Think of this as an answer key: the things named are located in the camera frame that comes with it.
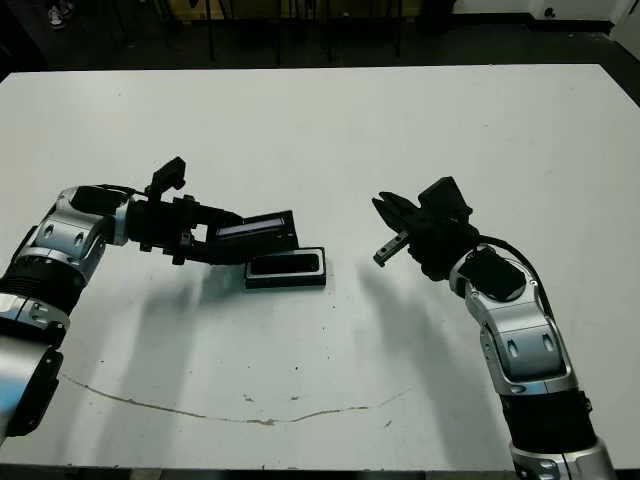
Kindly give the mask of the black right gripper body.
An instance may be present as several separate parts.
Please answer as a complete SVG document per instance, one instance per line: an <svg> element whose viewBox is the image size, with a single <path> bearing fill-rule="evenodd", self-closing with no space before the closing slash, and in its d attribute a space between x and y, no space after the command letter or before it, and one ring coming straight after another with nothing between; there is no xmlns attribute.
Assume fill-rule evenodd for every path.
<svg viewBox="0 0 640 480"><path fill-rule="evenodd" d="M448 280L454 265L479 244L479 232L455 218L434 216L420 209L415 233L401 232L380 247L373 256L383 267L395 254L408 247L409 255L430 280Z"/></svg>

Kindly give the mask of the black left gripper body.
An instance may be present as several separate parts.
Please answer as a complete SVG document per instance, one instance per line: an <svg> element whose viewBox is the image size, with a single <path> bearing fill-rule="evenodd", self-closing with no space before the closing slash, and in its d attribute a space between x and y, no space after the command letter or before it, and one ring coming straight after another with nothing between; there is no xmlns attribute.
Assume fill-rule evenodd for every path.
<svg viewBox="0 0 640 480"><path fill-rule="evenodd" d="M186 260L207 263L205 243L194 239L192 230L205 224L204 207L193 197L161 200L135 200L128 206L128 239L140 244L140 250L159 248L174 265Z"/></svg>

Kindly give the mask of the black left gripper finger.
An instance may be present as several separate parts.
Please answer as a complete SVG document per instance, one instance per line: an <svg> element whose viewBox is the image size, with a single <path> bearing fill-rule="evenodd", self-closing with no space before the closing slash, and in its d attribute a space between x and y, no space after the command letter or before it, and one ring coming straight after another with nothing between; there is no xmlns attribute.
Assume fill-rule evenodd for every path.
<svg viewBox="0 0 640 480"><path fill-rule="evenodd" d="M196 242L189 248L189 259L210 265L238 265L250 259L250 250L237 245Z"/></svg>
<svg viewBox="0 0 640 480"><path fill-rule="evenodd" d="M218 230L220 228L243 225L244 218L231 211L200 205L199 223L213 230Z"/></svg>

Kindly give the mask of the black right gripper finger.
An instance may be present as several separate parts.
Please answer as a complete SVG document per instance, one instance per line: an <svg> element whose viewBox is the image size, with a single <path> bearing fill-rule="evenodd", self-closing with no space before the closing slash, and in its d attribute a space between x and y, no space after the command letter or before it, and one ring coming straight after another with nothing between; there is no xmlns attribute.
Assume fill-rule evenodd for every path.
<svg viewBox="0 0 640 480"><path fill-rule="evenodd" d="M403 197L381 197L373 198L372 203L383 222L390 229L396 233L406 230L406 222L404 220L406 199Z"/></svg>
<svg viewBox="0 0 640 480"><path fill-rule="evenodd" d="M392 192L380 192L379 197L381 198L381 197L402 197L402 196ZM406 210L404 213L406 230L402 232L415 233L419 228L418 222L420 220L420 209L417 206L415 206L413 203L411 203L408 199L406 200L407 200Z"/></svg>

